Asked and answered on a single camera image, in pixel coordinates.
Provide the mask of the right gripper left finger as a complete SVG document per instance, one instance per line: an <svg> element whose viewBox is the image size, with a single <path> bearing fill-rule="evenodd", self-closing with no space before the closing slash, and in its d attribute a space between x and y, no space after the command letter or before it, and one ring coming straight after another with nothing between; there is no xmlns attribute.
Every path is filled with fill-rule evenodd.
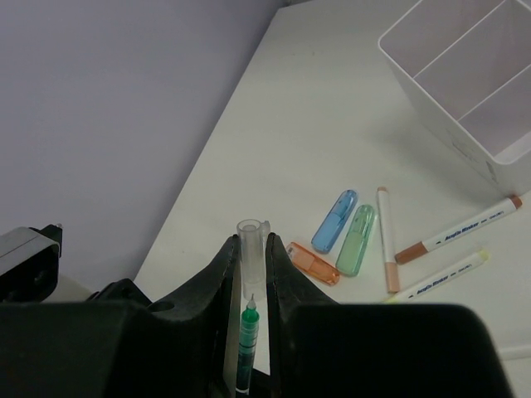
<svg viewBox="0 0 531 398"><path fill-rule="evenodd" d="M224 377L240 241L165 297L1 307L4 397L228 397Z"/></svg>

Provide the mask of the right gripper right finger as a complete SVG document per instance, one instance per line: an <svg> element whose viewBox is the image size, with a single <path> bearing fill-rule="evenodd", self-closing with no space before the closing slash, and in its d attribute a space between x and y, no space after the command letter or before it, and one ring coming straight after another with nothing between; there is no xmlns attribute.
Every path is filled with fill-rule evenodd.
<svg viewBox="0 0 531 398"><path fill-rule="evenodd" d="M275 397L510 397L485 325L453 304L340 304L265 246Z"/></svg>

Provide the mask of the green fineliner pen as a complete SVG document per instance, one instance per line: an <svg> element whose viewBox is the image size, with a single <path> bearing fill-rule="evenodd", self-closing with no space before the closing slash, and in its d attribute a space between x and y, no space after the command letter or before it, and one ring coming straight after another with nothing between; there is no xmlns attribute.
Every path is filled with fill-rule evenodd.
<svg viewBox="0 0 531 398"><path fill-rule="evenodd" d="M251 386L251 374L256 354L256 342L259 332L260 315L256 309L254 295L241 313L236 372L236 392L248 395Z"/></svg>

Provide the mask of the clear pen cap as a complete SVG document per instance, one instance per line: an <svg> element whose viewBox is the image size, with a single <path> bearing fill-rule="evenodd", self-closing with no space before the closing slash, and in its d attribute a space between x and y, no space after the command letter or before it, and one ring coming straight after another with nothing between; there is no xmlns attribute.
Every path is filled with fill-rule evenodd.
<svg viewBox="0 0 531 398"><path fill-rule="evenodd" d="M236 225L240 238L240 264L243 296L256 302L266 297L265 248L270 222L247 219Z"/></svg>

